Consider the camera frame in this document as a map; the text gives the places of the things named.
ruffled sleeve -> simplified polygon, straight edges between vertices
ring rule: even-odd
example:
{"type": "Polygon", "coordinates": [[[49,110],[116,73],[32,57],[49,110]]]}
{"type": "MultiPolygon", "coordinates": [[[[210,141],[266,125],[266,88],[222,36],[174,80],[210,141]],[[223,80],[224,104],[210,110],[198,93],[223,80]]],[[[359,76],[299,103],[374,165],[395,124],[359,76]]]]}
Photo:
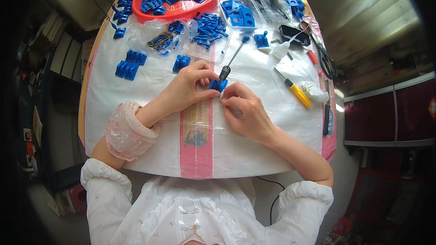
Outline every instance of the ruffled sleeve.
{"type": "Polygon", "coordinates": [[[291,245],[315,244],[324,215],[333,203],[328,186],[302,181],[288,186],[279,197],[279,216],[269,231],[276,232],[291,245]]]}
{"type": "Polygon", "coordinates": [[[145,127],[135,114],[141,106],[136,102],[121,103],[106,125],[108,151],[117,158],[133,161],[144,154],[159,136],[160,127],[145,127]]]}
{"type": "Polygon", "coordinates": [[[109,244],[132,207],[132,184],[127,176],[93,158],[82,167],[80,182],[86,189],[91,244],[109,244]]]}

person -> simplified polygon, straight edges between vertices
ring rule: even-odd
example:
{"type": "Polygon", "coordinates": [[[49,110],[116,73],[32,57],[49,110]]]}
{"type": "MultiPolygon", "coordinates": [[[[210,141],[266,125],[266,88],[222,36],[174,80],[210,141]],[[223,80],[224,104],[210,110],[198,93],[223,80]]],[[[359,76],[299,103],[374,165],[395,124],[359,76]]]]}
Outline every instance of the person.
{"type": "Polygon", "coordinates": [[[220,96],[196,90],[218,79],[199,61],[183,68],[144,107],[120,104],[81,172],[87,191],[87,217],[92,244],[241,245],[314,244],[320,224],[333,202],[333,172],[316,151],[275,126],[260,99],[245,85],[234,83],[220,100],[232,128],[276,150],[305,181],[280,193],[279,216],[265,227],[255,218],[250,178],[189,180],[156,176],[132,201],[132,184],[118,170],[156,142],[159,120],[188,106],[220,96]],[[232,108],[242,111],[235,117],[232,108]]]}

right hand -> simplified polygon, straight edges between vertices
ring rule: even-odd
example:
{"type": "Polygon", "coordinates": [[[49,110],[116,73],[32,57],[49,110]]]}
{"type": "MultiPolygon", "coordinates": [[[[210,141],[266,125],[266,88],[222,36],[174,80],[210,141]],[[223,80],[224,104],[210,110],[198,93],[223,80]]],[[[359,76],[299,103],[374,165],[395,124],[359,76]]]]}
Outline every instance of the right hand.
{"type": "Polygon", "coordinates": [[[220,101],[225,118],[235,131],[264,145],[274,137],[278,127],[271,122],[259,97],[242,83],[226,87],[220,101]],[[230,107],[241,110],[243,117],[235,117],[230,107]]]}

curtain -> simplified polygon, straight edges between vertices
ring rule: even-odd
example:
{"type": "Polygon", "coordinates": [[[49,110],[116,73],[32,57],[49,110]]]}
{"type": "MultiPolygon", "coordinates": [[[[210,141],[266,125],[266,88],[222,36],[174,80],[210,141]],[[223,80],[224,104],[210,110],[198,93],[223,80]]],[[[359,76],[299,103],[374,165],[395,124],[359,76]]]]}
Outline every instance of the curtain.
{"type": "Polygon", "coordinates": [[[418,25],[409,0],[354,0],[336,11],[322,31],[337,67],[348,69],[418,25]]]}

pink lace sleeve cuff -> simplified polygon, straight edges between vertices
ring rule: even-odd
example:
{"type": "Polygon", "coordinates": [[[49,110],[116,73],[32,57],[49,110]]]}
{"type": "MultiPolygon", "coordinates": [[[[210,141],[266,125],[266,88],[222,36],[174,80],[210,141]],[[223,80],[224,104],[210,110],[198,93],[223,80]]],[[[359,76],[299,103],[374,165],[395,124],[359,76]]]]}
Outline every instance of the pink lace sleeve cuff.
{"type": "Polygon", "coordinates": [[[135,114],[140,108],[136,102],[121,103],[106,125],[106,144],[117,158],[133,161],[157,140],[160,127],[155,124],[149,129],[139,122],[135,114]]]}

